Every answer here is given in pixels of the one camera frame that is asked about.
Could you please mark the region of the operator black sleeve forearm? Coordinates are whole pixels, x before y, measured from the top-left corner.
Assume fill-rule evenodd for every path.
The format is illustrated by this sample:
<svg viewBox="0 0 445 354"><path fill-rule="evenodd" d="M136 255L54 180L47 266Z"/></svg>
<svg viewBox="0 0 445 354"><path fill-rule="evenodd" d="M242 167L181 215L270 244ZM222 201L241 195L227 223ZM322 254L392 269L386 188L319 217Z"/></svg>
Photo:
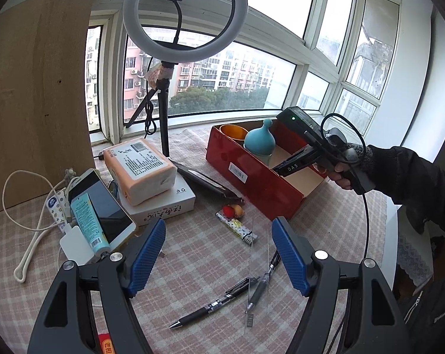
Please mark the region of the operator black sleeve forearm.
<svg viewBox="0 0 445 354"><path fill-rule="evenodd" d="M445 170L416 152L394 146L381 149L369 145L361 164L377 191L405 207L414 230L424 232L432 221L445 232Z"/></svg>

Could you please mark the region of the operator right hand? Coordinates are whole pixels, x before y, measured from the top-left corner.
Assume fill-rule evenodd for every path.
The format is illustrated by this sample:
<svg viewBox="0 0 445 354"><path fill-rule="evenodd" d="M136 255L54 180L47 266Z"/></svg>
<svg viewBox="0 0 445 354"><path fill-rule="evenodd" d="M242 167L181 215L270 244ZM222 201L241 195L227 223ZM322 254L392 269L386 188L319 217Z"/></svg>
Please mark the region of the operator right hand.
<svg viewBox="0 0 445 354"><path fill-rule="evenodd" d="M362 195L373 190L376 185L369 177L373 167L373 151L368 146L347 143L341 152L342 161L338 161L328 177L343 189L351 189Z"/></svg>

